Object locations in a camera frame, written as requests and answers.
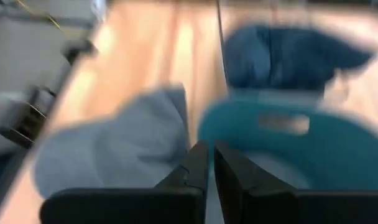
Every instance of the teal plastic seat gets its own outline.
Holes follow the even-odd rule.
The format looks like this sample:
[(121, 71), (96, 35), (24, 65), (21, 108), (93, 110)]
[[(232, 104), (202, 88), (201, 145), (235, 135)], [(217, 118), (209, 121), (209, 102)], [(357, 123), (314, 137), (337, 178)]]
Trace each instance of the teal plastic seat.
[[(309, 119), (305, 133), (260, 125), (262, 118), (298, 115)], [(378, 190), (376, 132), (309, 105), (250, 94), (230, 96), (206, 112), (198, 139), (211, 145), (222, 140), (298, 189)]]

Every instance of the black plastic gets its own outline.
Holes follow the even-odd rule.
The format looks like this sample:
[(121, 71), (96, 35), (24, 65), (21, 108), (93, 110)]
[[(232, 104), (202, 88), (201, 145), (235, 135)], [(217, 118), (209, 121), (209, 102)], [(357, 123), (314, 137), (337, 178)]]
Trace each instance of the black plastic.
[(378, 191), (296, 189), (221, 142), (214, 171), (225, 224), (378, 223)]
[(69, 189), (46, 200), (42, 224), (200, 224), (205, 221), (208, 146), (198, 142), (151, 189)]

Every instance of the floor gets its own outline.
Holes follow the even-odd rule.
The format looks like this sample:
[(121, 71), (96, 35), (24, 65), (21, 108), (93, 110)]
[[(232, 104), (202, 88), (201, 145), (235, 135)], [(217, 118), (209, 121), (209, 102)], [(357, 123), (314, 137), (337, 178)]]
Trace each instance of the floor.
[[(25, 0), (24, 3), (55, 17), (88, 21), (94, 18), (90, 0)], [(79, 39), (77, 33), (85, 31), (82, 27), (70, 28), (79, 30), (64, 34), (50, 24), (0, 16), (0, 92), (22, 92), (29, 85), (56, 88), (60, 75), (68, 66), (61, 50), (69, 40)]]

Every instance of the cable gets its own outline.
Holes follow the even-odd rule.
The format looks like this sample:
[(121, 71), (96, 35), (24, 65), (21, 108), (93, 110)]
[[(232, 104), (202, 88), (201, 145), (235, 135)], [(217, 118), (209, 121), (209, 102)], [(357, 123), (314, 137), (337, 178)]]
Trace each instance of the cable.
[(51, 22), (60, 32), (66, 34), (66, 35), (80, 35), (81, 32), (78, 30), (68, 30), (64, 29), (60, 26), (60, 24), (55, 20), (53, 16), (51, 16), (49, 13), (45, 12), (37, 12), (30, 8), (28, 5), (23, 3), (22, 0), (16, 0), (17, 3), (19, 3), (28, 13), (32, 14), (35, 17), (44, 18), (45, 20)]

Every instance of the wooden floor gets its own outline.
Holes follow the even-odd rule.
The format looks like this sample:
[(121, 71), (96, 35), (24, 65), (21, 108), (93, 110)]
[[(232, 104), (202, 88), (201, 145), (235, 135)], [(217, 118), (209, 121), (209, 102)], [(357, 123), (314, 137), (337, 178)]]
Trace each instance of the wooden floor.
[[(378, 14), (330, 9), (221, 8), (223, 32), (249, 19), (301, 24), (378, 48)], [(83, 58), (60, 97), (42, 138), (80, 122), (113, 113), (140, 91), (176, 83), (187, 93), (191, 143), (204, 109), (226, 93), (215, 4), (118, 1), (93, 37), (98, 53)], [(378, 55), (350, 80), (337, 80), (322, 106), (344, 109), (378, 126)], [(30, 173), (35, 149), (0, 209), (0, 223), (37, 224), (42, 199)]]

